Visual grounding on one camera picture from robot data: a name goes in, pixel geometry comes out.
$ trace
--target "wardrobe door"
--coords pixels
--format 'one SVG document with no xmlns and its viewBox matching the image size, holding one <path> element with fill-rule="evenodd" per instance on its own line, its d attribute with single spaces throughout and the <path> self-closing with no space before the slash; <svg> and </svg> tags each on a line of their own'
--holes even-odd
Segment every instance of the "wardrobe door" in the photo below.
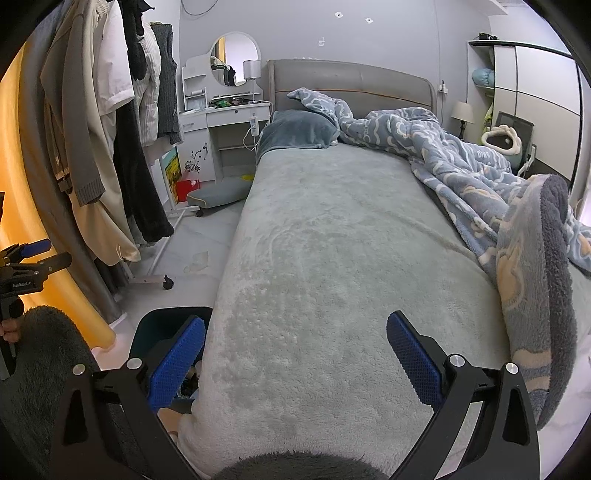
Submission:
<svg viewBox="0 0 591 480">
<path fill-rule="evenodd" d="M 538 50 L 516 47 L 517 91 L 581 114 L 577 64 L 573 59 Z"/>
<path fill-rule="evenodd" d="M 532 122 L 537 145 L 536 163 L 542 162 L 568 182 L 573 177 L 579 146 L 580 115 L 554 103 L 525 93 L 517 94 L 517 116 Z M 544 165 L 532 167 L 533 173 L 553 173 Z"/>
<path fill-rule="evenodd" d="M 499 112 L 515 115 L 515 108 L 517 106 L 517 92 L 514 90 L 505 90 L 503 88 L 495 88 L 495 104 L 492 110 L 492 124 L 496 125 L 496 119 Z"/>
<path fill-rule="evenodd" d="M 495 87 L 514 92 L 517 90 L 515 47 L 495 47 Z"/>
</svg>

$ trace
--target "vanity table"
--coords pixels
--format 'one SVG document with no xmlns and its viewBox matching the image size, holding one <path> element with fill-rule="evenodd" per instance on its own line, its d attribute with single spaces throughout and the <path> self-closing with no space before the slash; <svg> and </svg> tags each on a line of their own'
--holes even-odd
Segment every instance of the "vanity table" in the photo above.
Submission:
<svg viewBox="0 0 591 480">
<path fill-rule="evenodd" d="M 245 72 L 243 63 L 259 60 L 261 52 L 245 33 L 231 32 L 216 40 L 203 55 L 189 58 L 182 68 L 185 113 L 180 115 L 184 142 L 177 147 L 181 168 L 201 183 L 220 182 L 255 172 L 255 138 L 251 120 L 259 132 L 271 116 L 272 106 L 262 101 L 262 90 Z M 212 100 L 247 99 L 249 105 L 204 108 Z"/>
<path fill-rule="evenodd" d="M 269 102 L 182 113 L 185 140 L 177 147 L 181 167 L 198 166 L 201 182 L 254 174 L 255 153 L 248 150 L 254 147 L 251 119 L 261 131 L 270 116 Z"/>
</svg>

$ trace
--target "gray knit sweater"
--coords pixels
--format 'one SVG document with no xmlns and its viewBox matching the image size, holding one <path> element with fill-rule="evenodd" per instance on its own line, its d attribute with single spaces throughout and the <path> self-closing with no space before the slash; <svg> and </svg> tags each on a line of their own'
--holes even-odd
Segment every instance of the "gray knit sweater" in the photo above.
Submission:
<svg viewBox="0 0 591 480">
<path fill-rule="evenodd" d="M 170 144 L 181 141 L 178 124 L 177 63 L 173 59 L 173 26 L 153 23 L 160 48 L 160 96 L 158 97 L 158 137 L 170 137 Z"/>
</svg>

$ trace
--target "blue patterned duvet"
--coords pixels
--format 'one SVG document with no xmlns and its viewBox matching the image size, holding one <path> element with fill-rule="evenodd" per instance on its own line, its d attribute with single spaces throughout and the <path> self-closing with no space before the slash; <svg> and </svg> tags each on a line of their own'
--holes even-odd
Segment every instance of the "blue patterned duvet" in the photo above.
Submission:
<svg viewBox="0 0 591 480">
<path fill-rule="evenodd" d="M 300 88 L 288 97 L 331 120 L 343 142 L 407 159 L 415 176 L 435 191 L 499 288 L 512 357 L 542 428 L 574 364 L 568 261 L 591 272 L 591 229 L 574 217 L 564 180 L 513 175 L 505 157 L 447 133 L 424 108 L 375 111 L 355 119 L 345 101 L 319 92 Z"/>
</svg>

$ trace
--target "beige coat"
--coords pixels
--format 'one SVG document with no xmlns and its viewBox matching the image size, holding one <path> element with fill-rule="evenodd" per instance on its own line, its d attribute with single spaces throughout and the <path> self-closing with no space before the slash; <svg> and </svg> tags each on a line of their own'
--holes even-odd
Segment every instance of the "beige coat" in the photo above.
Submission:
<svg viewBox="0 0 591 480">
<path fill-rule="evenodd" d="M 92 76 L 93 36 L 101 16 L 106 14 L 103 5 L 99 5 L 97 9 L 97 2 L 104 4 L 104 0 L 80 1 L 88 3 L 84 13 L 82 38 L 86 114 L 92 153 L 105 192 L 98 202 L 89 205 L 80 206 L 73 194 L 70 194 L 70 200 L 80 233 L 86 245 L 100 260 L 107 265 L 115 265 L 122 259 L 137 262 L 140 260 L 140 254 L 125 216 L 115 165 L 100 121 Z"/>
</svg>

